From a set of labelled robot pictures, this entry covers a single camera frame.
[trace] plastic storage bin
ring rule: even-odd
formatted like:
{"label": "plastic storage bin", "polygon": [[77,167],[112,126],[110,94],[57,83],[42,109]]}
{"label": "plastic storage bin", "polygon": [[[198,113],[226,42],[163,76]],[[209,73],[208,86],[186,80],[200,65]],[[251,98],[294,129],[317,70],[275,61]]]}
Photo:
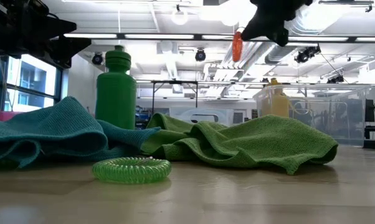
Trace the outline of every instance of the plastic storage bin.
{"label": "plastic storage bin", "polygon": [[169,115],[191,124],[198,121],[211,121],[226,126],[233,124],[233,110],[228,109],[170,108]]}
{"label": "plastic storage bin", "polygon": [[340,144],[363,146],[365,85],[273,85],[258,92],[259,116],[294,118]]}

